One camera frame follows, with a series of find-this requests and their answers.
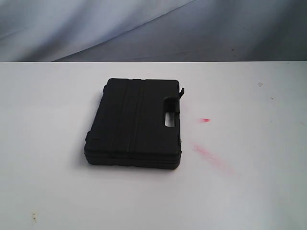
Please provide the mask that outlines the grey backdrop cloth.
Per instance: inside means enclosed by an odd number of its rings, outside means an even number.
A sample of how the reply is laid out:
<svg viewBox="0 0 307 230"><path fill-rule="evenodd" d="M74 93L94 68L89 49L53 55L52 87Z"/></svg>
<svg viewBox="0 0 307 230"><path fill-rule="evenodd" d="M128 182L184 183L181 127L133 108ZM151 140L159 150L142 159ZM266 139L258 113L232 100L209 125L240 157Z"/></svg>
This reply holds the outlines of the grey backdrop cloth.
<svg viewBox="0 0 307 230"><path fill-rule="evenodd" d="M298 61L304 0L3 0L2 62Z"/></svg>

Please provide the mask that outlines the black plastic tool case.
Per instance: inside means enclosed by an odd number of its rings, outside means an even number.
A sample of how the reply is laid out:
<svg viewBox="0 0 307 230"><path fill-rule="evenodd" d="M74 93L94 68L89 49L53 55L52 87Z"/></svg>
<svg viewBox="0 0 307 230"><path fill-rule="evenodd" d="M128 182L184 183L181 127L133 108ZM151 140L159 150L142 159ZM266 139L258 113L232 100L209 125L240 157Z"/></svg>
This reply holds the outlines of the black plastic tool case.
<svg viewBox="0 0 307 230"><path fill-rule="evenodd" d="M181 160L177 80L110 78L84 154L92 165L176 169Z"/></svg>

